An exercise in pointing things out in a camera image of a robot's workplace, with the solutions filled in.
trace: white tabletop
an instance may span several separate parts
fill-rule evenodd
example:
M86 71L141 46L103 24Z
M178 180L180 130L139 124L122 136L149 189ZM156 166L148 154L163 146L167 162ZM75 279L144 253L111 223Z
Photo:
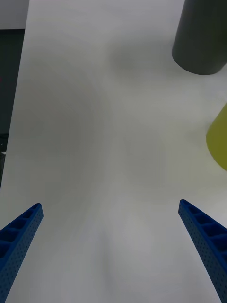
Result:
M206 131L227 99L172 59L182 0L30 0L0 228L44 219L7 303L219 302L178 215L227 226Z

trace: yellow cylinder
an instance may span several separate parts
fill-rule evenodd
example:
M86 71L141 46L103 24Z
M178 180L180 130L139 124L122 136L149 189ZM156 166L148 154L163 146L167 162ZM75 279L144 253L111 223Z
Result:
M214 160L227 170L227 103L207 132L207 146Z

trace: blue perforated plastic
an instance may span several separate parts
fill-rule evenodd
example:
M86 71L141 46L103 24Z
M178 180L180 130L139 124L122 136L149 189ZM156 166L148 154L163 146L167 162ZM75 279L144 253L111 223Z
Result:
M0 231L0 303L4 303L43 218L40 203Z
M186 200L178 211L222 303L227 303L227 229Z

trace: dark gray cylinder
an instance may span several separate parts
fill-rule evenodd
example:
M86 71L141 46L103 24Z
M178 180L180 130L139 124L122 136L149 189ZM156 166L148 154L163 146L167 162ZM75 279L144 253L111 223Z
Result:
M195 74L221 70L227 63L227 0L185 0L172 55Z

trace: yellow-green object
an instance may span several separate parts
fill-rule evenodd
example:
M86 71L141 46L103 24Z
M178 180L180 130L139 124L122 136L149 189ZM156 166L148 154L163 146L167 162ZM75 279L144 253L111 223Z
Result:
M214 160L227 170L227 103L207 132L207 146Z

